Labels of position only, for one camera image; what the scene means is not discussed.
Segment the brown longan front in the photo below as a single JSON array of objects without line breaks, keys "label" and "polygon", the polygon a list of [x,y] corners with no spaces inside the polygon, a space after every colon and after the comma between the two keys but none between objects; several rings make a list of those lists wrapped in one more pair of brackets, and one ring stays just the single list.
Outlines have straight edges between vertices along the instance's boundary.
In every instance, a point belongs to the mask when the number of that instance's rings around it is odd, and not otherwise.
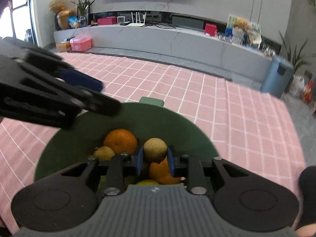
[{"label": "brown longan front", "polygon": [[93,156],[98,158],[100,162],[109,161],[114,155],[114,151],[107,146],[99,147],[93,153]]}]

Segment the orange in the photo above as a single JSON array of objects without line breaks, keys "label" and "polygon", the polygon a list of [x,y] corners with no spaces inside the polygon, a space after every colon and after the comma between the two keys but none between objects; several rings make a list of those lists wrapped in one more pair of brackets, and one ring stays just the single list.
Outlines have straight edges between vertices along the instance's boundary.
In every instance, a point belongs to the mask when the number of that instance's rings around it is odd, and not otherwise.
[{"label": "orange", "polygon": [[150,164],[149,176],[161,185],[175,185],[181,181],[181,177],[175,178],[171,176],[167,157],[161,163]]},{"label": "orange", "polygon": [[138,141],[130,131],[116,129],[107,134],[103,145],[111,148],[115,154],[128,153],[132,155],[137,149]]}]

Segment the red box on shelf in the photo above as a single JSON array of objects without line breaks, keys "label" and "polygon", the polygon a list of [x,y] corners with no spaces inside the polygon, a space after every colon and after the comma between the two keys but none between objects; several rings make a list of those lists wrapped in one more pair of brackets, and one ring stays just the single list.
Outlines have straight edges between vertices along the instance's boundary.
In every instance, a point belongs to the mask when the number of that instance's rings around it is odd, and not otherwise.
[{"label": "red box on shelf", "polygon": [[205,25],[205,34],[208,36],[215,36],[217,34],[217,25],[207,23]]}]

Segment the white wifi router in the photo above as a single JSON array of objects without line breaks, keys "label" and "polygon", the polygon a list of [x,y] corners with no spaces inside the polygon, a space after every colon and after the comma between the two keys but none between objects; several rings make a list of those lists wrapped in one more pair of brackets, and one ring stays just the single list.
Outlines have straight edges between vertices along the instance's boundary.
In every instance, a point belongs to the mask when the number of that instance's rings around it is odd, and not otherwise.
[{"label": "white wifi router", "polygon": [[140,12],[131,13],[131,21],[127,26],[144,27],[146,25],[147,12],[141,14]]}]

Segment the teddy bear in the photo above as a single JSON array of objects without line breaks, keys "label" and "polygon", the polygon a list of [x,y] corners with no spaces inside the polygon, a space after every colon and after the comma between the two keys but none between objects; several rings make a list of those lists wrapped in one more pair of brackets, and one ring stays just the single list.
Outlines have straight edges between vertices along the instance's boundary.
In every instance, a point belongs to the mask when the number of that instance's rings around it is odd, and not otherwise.
[{"label": "teddy bear", "polygon": [[245,35],[245,33],[250,29],[249,23],[242,19],[242,18],[237,18],[235,23],[233,24],[233,29],[232,29],[232,36],[235,38],[240,38],[242,39]]}]

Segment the black sock foot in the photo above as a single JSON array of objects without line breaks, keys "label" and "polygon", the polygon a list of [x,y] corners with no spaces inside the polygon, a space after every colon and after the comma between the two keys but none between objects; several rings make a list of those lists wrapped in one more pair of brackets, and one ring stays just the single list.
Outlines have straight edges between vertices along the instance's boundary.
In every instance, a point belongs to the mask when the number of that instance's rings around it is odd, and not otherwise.
[{"label": "black sock foot", "polygon": [[303,198],[303,212],[297,229],[315,224],[315,166],[309,166],[302,171],[298,184]]}]

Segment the pink checkered tablecloth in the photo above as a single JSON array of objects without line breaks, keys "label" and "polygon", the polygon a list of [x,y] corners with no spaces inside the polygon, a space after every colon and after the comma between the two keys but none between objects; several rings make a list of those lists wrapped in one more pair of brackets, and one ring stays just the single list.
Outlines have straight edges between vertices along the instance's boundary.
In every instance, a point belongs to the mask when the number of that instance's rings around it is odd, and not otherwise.
[{"label": "pink checkered tablecloth", "polygon": [[[123,102],[162,100],[194,122],[224,159],[298,194],[305,168],[300,141],[284,102],[228,80],[174,65],[126,57],[61,53],[79,71],[101,80],[105,94]],[[1,122],[1,219],[10,232],[18,226],[11,200],[33,182],[51,127],[4,119]]]}]

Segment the brown longan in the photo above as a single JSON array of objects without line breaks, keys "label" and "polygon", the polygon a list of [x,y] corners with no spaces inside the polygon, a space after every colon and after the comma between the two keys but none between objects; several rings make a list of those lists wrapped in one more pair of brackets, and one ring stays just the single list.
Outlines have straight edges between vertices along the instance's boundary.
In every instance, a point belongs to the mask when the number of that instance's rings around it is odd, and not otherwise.
[{"label": "brown longan", "polygon": [[159,138],[148,139],[143,146],[145,157],[153,163],[161,163],[167,154],[167,144]]},{"label": "brown longan", "polygon": [[93,153],[93,156],[98,158],[100,162],[109,161],[114,155],[114,151],[107,146],[99,147]]}]

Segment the pink storage box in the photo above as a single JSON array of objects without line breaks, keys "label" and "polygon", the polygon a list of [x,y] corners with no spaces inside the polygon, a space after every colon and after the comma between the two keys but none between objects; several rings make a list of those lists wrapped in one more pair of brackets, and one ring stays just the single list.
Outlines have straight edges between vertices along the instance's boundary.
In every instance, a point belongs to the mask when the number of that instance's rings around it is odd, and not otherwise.
[{"label": "pink storage box", "polygon": [[70,40],[71,50],[84,52],[92,48],[92,39],[89,36],[75,36]]}]

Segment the potted green plant right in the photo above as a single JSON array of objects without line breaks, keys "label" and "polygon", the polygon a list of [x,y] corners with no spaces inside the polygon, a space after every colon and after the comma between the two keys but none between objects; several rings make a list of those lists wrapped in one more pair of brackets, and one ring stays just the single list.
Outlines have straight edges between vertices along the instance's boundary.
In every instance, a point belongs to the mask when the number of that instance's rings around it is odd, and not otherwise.
[{"label": "potted green plant right", "polygon": [[299,68],[301,68],[302,66],[310,66],[312,65],[312,63],[309,61],[309,59],[311,58],[315,58],[315,53],[312,54],[304,54],[303,50],[305,49],[307,43],[308,43],[308,39],[306,39],[304,41],[304,43],[302,44],[302,46],[300,48],[297,47],[297,44],[294,47],[294,50],[292,51],[291,49],[291,44],[290,41],[286,41],[285,38],[286,36],[283,36],[282,33],[280,31],[278,31],[281,39],[282,39],[282,45],[285,48],[285,52],[286,52],[286,59],[289,63],[291,63],[293,65],[293,72],[296,73],[297,70]]}]

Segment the yellow-green mango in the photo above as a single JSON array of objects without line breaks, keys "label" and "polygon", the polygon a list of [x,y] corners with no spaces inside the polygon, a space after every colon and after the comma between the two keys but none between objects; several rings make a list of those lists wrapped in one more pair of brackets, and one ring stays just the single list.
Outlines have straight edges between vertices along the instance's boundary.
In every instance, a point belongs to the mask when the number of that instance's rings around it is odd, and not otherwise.
[{"label": "yellow-green mango", "polygon": [[159,186],[160,184],[152,179],[146,179],[137,183],[138,186]]}]

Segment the magenta flat box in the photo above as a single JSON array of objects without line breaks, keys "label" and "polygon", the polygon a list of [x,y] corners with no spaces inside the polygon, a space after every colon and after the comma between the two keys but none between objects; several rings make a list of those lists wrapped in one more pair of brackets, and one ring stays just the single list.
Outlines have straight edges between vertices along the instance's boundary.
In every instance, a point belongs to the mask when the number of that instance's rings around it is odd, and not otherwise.
[{"label": "magenta flat box", "polygon": [[98,19],[98,25],[114,25],[117,23],[117,17],[111,16],[111,17],[104,17]]}]

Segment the blue-grey trash bin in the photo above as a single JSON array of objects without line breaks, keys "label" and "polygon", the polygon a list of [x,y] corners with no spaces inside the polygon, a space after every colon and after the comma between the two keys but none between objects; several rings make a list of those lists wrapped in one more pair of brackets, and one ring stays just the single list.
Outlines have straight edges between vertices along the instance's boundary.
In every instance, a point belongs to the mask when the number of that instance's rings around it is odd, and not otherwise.
[{"label": "blue-grey trash bin", "polygon": [[293,75],[293,71],[294,66],[288,60],[280,56],[274,56],[260,91],[280,99]]}]

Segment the potted plant glass vase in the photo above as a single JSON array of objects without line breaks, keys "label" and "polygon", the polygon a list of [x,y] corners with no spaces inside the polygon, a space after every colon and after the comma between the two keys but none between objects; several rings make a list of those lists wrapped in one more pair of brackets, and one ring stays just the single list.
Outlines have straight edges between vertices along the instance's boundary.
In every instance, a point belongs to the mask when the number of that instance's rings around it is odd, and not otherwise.
[{"label": "potted plant glass vase", "polygon": [[77,2],[72,1],[73,4],[77,6],[77,14],[79,20],[80,27],[87,27],[88,26],[88,17],[89,17],[89,10],[92,4],[95,1],[91,0],[78,0]]}]

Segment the orange cardboard box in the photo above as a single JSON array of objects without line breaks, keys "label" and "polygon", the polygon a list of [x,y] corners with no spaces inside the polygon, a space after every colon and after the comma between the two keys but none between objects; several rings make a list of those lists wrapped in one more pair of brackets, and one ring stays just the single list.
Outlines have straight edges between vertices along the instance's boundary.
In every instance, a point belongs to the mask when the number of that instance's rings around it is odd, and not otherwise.
[{"label": "orange cardboard box", "polygon": [[71,50],[71,45],[69,42],[61,42],[56,44],[56,49],[59,53],[68,52]]}]

